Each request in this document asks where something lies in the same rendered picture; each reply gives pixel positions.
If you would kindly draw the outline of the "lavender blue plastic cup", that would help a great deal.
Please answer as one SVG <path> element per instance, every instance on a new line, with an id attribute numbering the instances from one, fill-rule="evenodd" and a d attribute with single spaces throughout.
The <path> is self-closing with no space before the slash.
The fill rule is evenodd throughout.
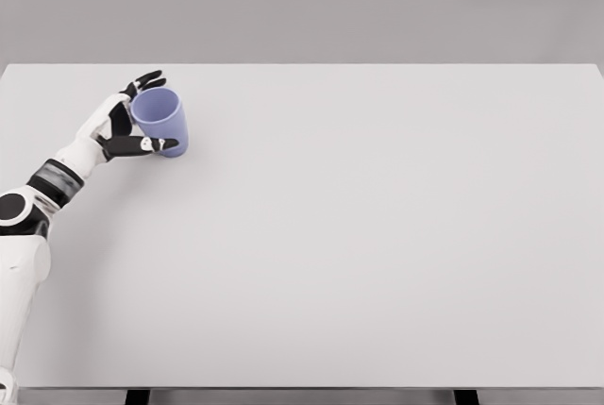
<path id="1" fill-rule="evenodd" d="M 134 98 L 130 110 L 148 137 L 177 141 L 172 147 L 165 143 L 163 156 L 175 158 L 186 152 L 189 146 L 187 121 L 181 98 L 175 91 L 165 87 L 145 90 Z"/>

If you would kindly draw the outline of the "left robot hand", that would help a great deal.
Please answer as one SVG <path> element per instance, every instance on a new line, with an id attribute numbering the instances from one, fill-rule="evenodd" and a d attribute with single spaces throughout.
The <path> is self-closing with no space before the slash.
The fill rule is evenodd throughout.
<path id="1" fill-rule="evenodd" d="M 161 151 L 165 143 L 172 147 L 177 145 L 177 141 L 148 137 L 137 125 L 130 110 L 130 105 L 138 94 L 157 87 L 169 88 L 167 78 L 161 70 L 134 78 L 101 104 L 81 126 L 76 134 L 77 138 L 98 147 L 102 160 L 154 154 L 163 156 Z"/>

